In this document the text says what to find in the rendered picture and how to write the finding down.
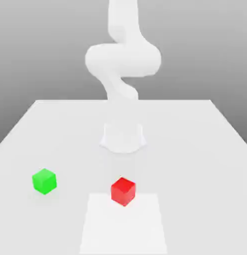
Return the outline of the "small green cube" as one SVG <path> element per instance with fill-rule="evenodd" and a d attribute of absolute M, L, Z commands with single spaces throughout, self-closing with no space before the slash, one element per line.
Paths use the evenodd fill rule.
<path fill-rule="evenodd" d="M 32 176 L 33 187 L 43 195 L 48 194 L 57 187 L 56 175 L 44 168 Z"/>

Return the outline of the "small red cube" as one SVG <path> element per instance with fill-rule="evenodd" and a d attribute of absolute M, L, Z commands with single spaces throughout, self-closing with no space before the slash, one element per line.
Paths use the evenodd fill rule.
<path fill-rule="evenodd" d="M 136 194 L 136 184 L 124 177 L 120 177 L 111 185 L 111 199 L 122 206 L 127 206 Z"/>

